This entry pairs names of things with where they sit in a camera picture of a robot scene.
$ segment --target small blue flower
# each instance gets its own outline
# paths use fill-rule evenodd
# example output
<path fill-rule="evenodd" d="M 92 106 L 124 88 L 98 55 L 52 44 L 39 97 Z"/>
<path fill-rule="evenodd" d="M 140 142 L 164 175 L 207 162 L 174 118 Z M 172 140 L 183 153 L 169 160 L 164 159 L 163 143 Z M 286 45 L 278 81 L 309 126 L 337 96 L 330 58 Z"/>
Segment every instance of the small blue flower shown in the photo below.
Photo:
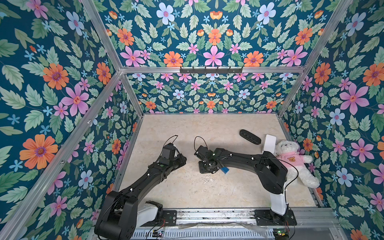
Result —
<path fill-rule="evenodd" d="M 7 120 L 10 120 L 12 121 L 11 124 L 14 125 L 15 123 L 20 123 L 18 120 L 20 119 L 20 117 L 16 117 L 16 115 L 12 114 L 12 117 L 11 118 L 7 118 Z"/>
<path fill-rule="evenodd" d="M 64 181 L 64 187 L 69 187 L 71 182 L 72 181 L 70 180 L 70 178 L 68 178 L 66 181 Z"/>
<path fill-rule="evenodd" d="M 308 20 L 308 21 L 311 20 L 312 18 L 313 18 L 313 13 L 307 15 L 307 20 Z"/>
<path fill-rule="evenodd" d="M 24 55 L 24 57 L 26 57 L 26 58 L 29 58 L 29 60 L 30 61 L 32 61 L 32 59 L 36 59 L 35 57 L 34 57 L 34 53 L 29 53 L 27 50 L 25 50 L 25 55 Z"/>
<path fill-rule="evenodd" d="M 120 14 L 119 14 L 119 19 L 120 19 L 121 21 L 124 21 L 124 20 L 125 20 L 125 16 L 122 15 L 122 14 L 120 13 Z"/>
<path fill-rule="evenodd" d="M 108 23 L 112 22 L 111 16 L 109 15 L 104 15 L 105 20 L 108 21 Z"/>
<path fill-rule="evenodd" d="M 66 236 L 67 233 L 69 233 L 69 231 L 70 231 L 70 227 L 69 227 L 69 226 L 66 226 L 66 227 L 64 227 L 64 231 L 63 231 L 61 234 L 63 234 L 64 236 Z"/>
<path fill-rule="evenodd" d="M 47 108 L 44 109 L 43 112 L 45 112 L 46 115 L 49 116 L 49 115 L 52 115 L 52 110 L 53 110 L 52 108 L 49 108 L 49 107 L 47 106 Z"/>
<path fill-rule="evenodd" d="M 204 20 L 203 21 L 205 21 L 205 23 L 210 22 L 209 17 L 208 16 L 204 16 Z"/>
<path fill-rule="evenodd" d="M 224 22 L 224 23 L 227 23 L 227 21 L 229 21 L 228 20 L 228 16 L 223 16 L 223 19 L 221 21 Z"/>
<path fill-rule="evenodd" d="M 44 135 L 47 135 L 47 132 L 51 131 L 51 130 L 49 130 L 49 125 L 47 125 L 46 127 L 44 127 L 44 125 L 42 125 L 41 128 L 43 130 L 41 130 L 40 133 L 44 133 Z"/>
<path fill-rule="evenodd" d="M 14 161 L 14 165 L 9 166 L 10 169 L 14 168 L 14 172 L 17 172 L 17 170 L 20 168 L 23 168 L 22 163 L 23 161 L 18 162 L 17 160 Z"/>
<path fill-rule="evenodd" d="M 177 10 L 175 10 L 175 12 L 172 14 L 175 15 L 175 18 L 180 17 L 180 12 L 178 12 Z"/>

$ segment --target marble floor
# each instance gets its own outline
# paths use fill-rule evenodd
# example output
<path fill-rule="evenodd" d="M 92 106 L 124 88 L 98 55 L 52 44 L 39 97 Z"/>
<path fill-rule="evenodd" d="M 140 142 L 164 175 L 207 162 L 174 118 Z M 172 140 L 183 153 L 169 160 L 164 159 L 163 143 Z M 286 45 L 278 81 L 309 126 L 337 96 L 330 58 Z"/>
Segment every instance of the marble floor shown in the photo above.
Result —
<path fill-rule="evenodd" d="M 249 171 L 230 168 L 215 174 L 200 174 L 199 159 L 194 154 L 194 138 L 201 136 L 208 148 L 217 147 L 245 154 L 260 154 L 262 144 L 254 145 L 239 135 L 241 129 L 261 138 L 266 134 L 285 140 L 274 114 L 185 114 L 145 115 L 130 157 L 120 190 L 141 177 L 149 164 L 156 161 L 164 142 L 177 134 L 174 142 L 187 158 L 187 164 L 173 171 L 155 186 L 142 201 L 152 200 L 164 208 L 270 207 L 270 196 L 258 176 Z M 196 139 L 196 148 L 204 145 Z M 315 203 L 309 189 L 300 180 L 287 187 L 291 207 L 311 207 Z"/>

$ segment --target pink flower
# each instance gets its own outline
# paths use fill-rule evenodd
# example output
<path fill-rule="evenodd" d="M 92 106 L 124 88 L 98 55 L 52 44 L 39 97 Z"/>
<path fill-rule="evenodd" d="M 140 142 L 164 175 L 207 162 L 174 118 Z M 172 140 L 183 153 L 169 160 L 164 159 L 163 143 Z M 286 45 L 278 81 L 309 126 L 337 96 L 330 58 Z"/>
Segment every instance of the pink flower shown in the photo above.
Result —
<path fill-rule="evenodd" d="M 79 82 L 79 85 L 81 86 L 81 90 L 86 90 L 88 92 L 88 88 L 91 86 L 88 84 L 88 79 L 81 78 L 81 82 Z"/>
<path fill-rule="evenodd" d="M 88 100 L 89 94 L 83 93 L 81 94 L 81 87 L 79 84 L 76 84 L 74 86 L 74 92 L 71 88 L 66 87 L 65 91 L 67 91 L 67 94 L 69 97 L 63 97 L 61 102 L 64 105 L 71 106 L 70 113 L 71 116 L 75 116 L 77 113 L 77 109 L 79 109 L 79 112 L 81 114 L 85 114 L 85 112 L 88 110 L 88 104 L 86 104 L 84 101 Z"/>
<path fill-rule="evenodd" d="M 341 155 L 343 153 L 343 151 L 346 150 L 345 147 L 343 147 L 344 145 L 344 142 L 339 142 L 339 140 L 336 139 L 336 143 L 333 143 L 332 146 L 335 148 L 333 149 L 334 152 L 339 152 L 339 154 Z"/>
<path fill-rule="evenodd" d="M 68 107 L 63 106 L 62 102 L 59 102 L 59 106 L 53 106 L 53 108 L 56 110 L 55 116 L 60 115 L 61 119 L 64 119 L 64 115 L 68 115 L 68 112 L 66 111 Z"/>
<path fill-rule="evenodd" d="M 164 83 L 161 83 L 159 81 L 157 81 L 157 83 L 155 84 L 156 88 L 159 88 L 160 90 L 163 89 L 164 87 Z"/>
<path fill-rule="evenodd" d="M 261 87 L 262 89 L 264 89 L 264 88 L 267 88 L 268 85 L 270 85 L 270 83 L 267 82 L 267 81 L 265 81 L 265 82 L 261 82 L 260 87 Z"/>
<path fill-rule="evenodd" d="M 180 82 L 184 81 L 184 82 L 187 83 L 189 79 L 192 79 L 192 76 L 190 76 L 189 73 L 183 73 L 183 74 L 178 73 L 177 75 L 179 76 L 179 81 Z"/>
<path fill-rule="evenodd" d="M 65 204 L 65 201 L 67 201 L 67 197 L 61 199 L 61 196 L 58 196 L 56 202 L 50 204 L 50 207 L 52 209 L 51 217 L 55 214 L 57 216 L 61 215 L 61 210 L 67 208 L 67 204 Z"/>
<path fill-rule="evenodd" d="M 139 50 L 135 50 L 135 51 L 132 53 L 131 48 L 128 47 L 128 46 L 125 46 L 125 51 L 126 51 L 127 53 L 120 53 L 120 56 L 122 56 L 122 57 L 124 57 L 124 58 L 127 59 L 127 60 L 125 61 L 125 64 L 126 64 L 127 66 L 130 66 L 130 65 L 133 64 L 133 66 L 135 66 L 135 67 L 139 67 L 139 66 L 140 66 L 139 63 L 140 63 L 140 64 L 144 64 L 144 63 L 145 63 L 145 61 L 144 61 L 143 59 L 139 58 L 139 57 L 140 57 L 140 51 L 139 51 Z"/>
<path fill-rule="evenodd" d="M 76 150 L 79 149 L 79 147 L 80 147 L 80 144 L 77 144 L 76 148 L 74 149 L 74 151 L 72 152 L 72 154 L 70 155 L 70 157 L 67 160 L 68 163 L 72 162 L 72 157 L 78 157 L 79 156 L 79 153 L 76 152 Z"/>
<path fill-rule="evenodd" d="M 352 82 L 349 81 L 349 78 L 346 78 L 345 80 L 342 79 L 341 80 L 341 83 L 339 84 L 339 88 L 341 88 L 341 90 L 343 91 L 344 89 L 345 90 L 348 90 L 349 88 L 349 85 L 351 85 Z"/>
<path fill-rule="evenodd" d="M 224 84 L 224 89 L 229 91 L 231 90 L 231 88 L 233 88 L 233 83 L 230 83 L 229 81 L 227 83 Z"/>
<path fill-rule="evenodd" d="M 253 73 L 253 76 L 251 77 L 251 79 L 255 79 L 256 82 L 259 81 L 259 79 L 263 79 L 264 78 L 264 73 Z"/>
<path fill-rule="evenodd" d="M 379 164 L 379 170 L 371 169 L 373 175 L 377 176 L 375 177 L 375 179 L 373 179 L 373 182 L 376 184 L 381 184 L 384 181 L 384 164 Z"/>
<path fill-rule="evenodd" d="M 27 2 L 25 5 L 34 11 L 37 18 L 43 16 L 43 18 L 48 19 L 47 14 L 45 14 L 45 12 L 48 12 L 48 8 L 44 5 L 41 5 L 40 0 L 29 0 L 29 2 Z"/>
<path fill-rule="evenodd" d="M 87 155 L 89 155 L 90 152 L 93 152 L 93 148 L 95 147 L 95 144 L 92 144 L 92 141 L 85 143 L 85 148 L 83 149 L 84 152 L 87 152 Z"/>
<path fill-rule="evenodd" d="M 309 169 L 310 172 L 314 172 L 315 168 L 316 168 L 316 166 L 313 165 L 313 163 L 310 163 L 310 164 L 309 164 L 308 169 Z"/>
<path fill-rule="evenodd" d="M 147 53 L 147 50 L 140 51 L 140 57 L 144 58 L 144 60 L 151 59 L 150 54 L 151 53 Z"/>
<path fill-rule="evenodd" d="M 245 81 L 246 75 L 248 75 L 248 73 L 236 73 L 233 79 L 237 79 L 237 82 L 239 83 L 241 80 Z"/>
<path fill-rule="evenodd" d="M 381 193 L 378 192 L 378 193 L 376 193 L 376 195 L 371 193 L 371 198 L 372 198 L 372 200 L 370 201 L 370 203 L 372 205 L 376 205 L 377 210 L 379 210 L 379 212 L 381 212 L 384 208 L 384 200 L 382 199 Z"/>
<path fill-rule="evenodd" d="M 287 66 L 289 67 L 291 67 L 293 64 L 299 66 L 301 64 L 300 58 L 304 58 L 308 54 L 307 52 L 301 52 L 302 50 L 302 45 L 296 49 L 296 52 L 293 50 L 288 50 L 288 57 L 284 58 L 281 63 L 288 63 Z"/>
<path fill-rule="evenodd" d="M 321 91 L 323 90 L 323 87 L 320 87 L 319 89 L 317 89 L 317 87 L 314 88 L 314 92 L 311 93 L 311 96 L 313 97 L 312 98 L 312 101 L 317 101 L 317 102 L 320 102 L 320 97 L 324 96 L 324 93 L 322 93 Z"/>
<path fill-rule="evenodd" d="M 193 43 L 191 43 L 191 46 L 189 46 L 188 49 L 190 50 L 189 53 L 193 53 L 193 54 L 196 54 L 196 51 L 199 50 L 197 48 L 197 44 L 193 45 Z"/>
<path fill-rule="evenodd" d="M 222 64 L 221 60 L 219 58 L 222 58 L 224 56 L 224 53 L 223 52 L 217 53 L 217 47 L 212 46 L 211 47 L 211 53 L 205 52 L 205 53 L 203 53 L 203 55 L 205 58 L 208 58 L 208 60 L 205 61 L 205 65 L 208 66 L 212 63 L 212 67 L 214 67 L 215 63 L 219 66 Z"/>
<path fill-rule="evenodd" d="M 283 59 L 284 57 L 287 56 L 287 52 L 288 50 L 282 49 L 281 52 L 277 53 L 277 58 L 280 58 L 280 60 Z"/>
<path fill-rule="evenodd" d="M 199 84 L 197 81 L 195 83 L 191 83 L 191 89 L 197 90 L 200 89 L 201 84 Z"/>
<path fill-rule="evenodd" d="M 313 116 L 314 118 L 316 118 L 317 116 L 319 116 L 320 115 L 320 113 L 319 113 L 319 108 L 317 108 L 317 107 L 313 107 L 313 109 L 311 109 L 311 116 Z"/>
<path fill-rule="evenodd" d="M 189 0 L 188 4 L 192 6 L 193 2 L 197 3 L 197 2 L 199 2 L 199 0 Z"/>
<path fill-rule="evenodd" d="M 53 191 L 55 190 L 55 185 L 57 188 L 61 188 L 63 187 L 63 181 L 61 181 L 60 179 L 62 179 L 67 173 L 65 171 L 62 171 L 61 173 L 59 173 L 59 175 L 57 175 L 56 177 L 56 180 L 52 183 L 52 185 L 49 187 L 48 189 L 48 195 L 51 195 L 53 193 Z"/>
<path fill-rule="evenodd" d="M 232 44 L 231 48 L 229 49 L 229 51 L 231 51 L 232 54 L 234 54 L 234 53 L 238 53 L 239 50 L 240 50 L 240 47 L 239 47 L 239 44 L 238 44 L 238 43 L 236 43 L 236 45 L 233 45 L 233 44 Z"/>
<path fill-rule="evenodd" d="M 308 90 L 313 86 L 313 84 L 311 83 L 312 81 L 312 78 L 309 78 L 308 76 L 305 77 L 305 80 L 303 82 L 303 91 L 305 90 L 306 92 L 308 92 Z"/>
<path fill-rule="evenodd" d="M 377 114 L 383 114 L 384 113 L 384 104 L 379 104 L 378 107 L 380 108 L 380 110 L 377 111 Z"/>
<path fill-rule="evenodd" d="M 173 79 L 172 73 L 162 73 L 161 74 L 161 79 L 166 79 L 167 82 L 169 82 L 170 79 Z"/>
<path fill-rule="evenodd" d="M 373 157 L 373 154 L 368 152 L 370 150 L 373 149 L 373 145 L 372 144 L 367 144 L 364 146 L 364 140 L 362 138 L 359 139 L 359 145 L 357 145 L 356 143 L 351 143 L 351 147 L 353 147 L 354 151 L 352 151 L 352 156 L 357 156 L 359 155 L 359 160 L 360 162 L 365 162 L 365 157 L 369 158 L 369 159 L 374 159 Z"/>
<path fill-rule="evenodd" d="M 109 118 L 113 117 L 113 109 L 109 107 L 109 108 L 106 108 L 106 110 L 107 110 L 107 116 Z"/>
<path fill-rule="evenodd" d="M 343 100 L 347 100 L 341 104 L 340 109 L 345 110 L 350 106 L 349 111 L 352 115 L 355 115 L 357 113 L 357 105 L 359 105 L 360 107 L 366 107 L 369 105 L 369 102 L 366 98 L 360 98 L 368 92 L 368 86 L 360 88 L 357 92 L 356 89 L 356 85 L 354 83 L 351 83 L 348 89 L 349 94 L 346 92 L 340 93 L 340 98 Z"/>

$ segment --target white teddy bear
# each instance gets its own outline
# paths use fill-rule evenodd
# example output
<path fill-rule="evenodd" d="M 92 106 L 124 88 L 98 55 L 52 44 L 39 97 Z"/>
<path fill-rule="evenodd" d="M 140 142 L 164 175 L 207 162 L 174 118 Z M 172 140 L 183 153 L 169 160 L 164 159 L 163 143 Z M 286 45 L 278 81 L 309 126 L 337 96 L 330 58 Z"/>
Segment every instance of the white teddy bear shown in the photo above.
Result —
<path fill-rule="evenodd" d="M 278 154 L 277 158 L 282 160 L 282 163 L 288 169 L 287 182 L 291 182 L 297 176 L 297 171 L 288 164 L 290 163 L 299 171 L 298 177 L 304 185 L 310 188 L 317 188 L 320 185 L 319 179 L 312 175 L 304 164 L 312 162 L 313 157 L 309 155 L 299 155 L 299 148 L 298 143 L 287 140 L 283 140 L 276 145 L 275 152 Z"/>

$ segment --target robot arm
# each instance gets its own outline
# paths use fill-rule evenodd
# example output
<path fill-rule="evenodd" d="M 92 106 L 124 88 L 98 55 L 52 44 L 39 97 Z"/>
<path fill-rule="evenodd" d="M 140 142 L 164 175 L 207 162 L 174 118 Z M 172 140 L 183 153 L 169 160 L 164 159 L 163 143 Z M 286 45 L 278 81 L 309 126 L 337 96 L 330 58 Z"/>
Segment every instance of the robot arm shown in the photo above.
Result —
<path fill-rule="evenodd" d="M 184 166 L 186 160 L 172 143 L 165 145 L 161 156 L 134 184 L 106 196 L 95 233 L 110 240 L 130 239 L 136 228 L 139 202 L 172 171 Z"/>

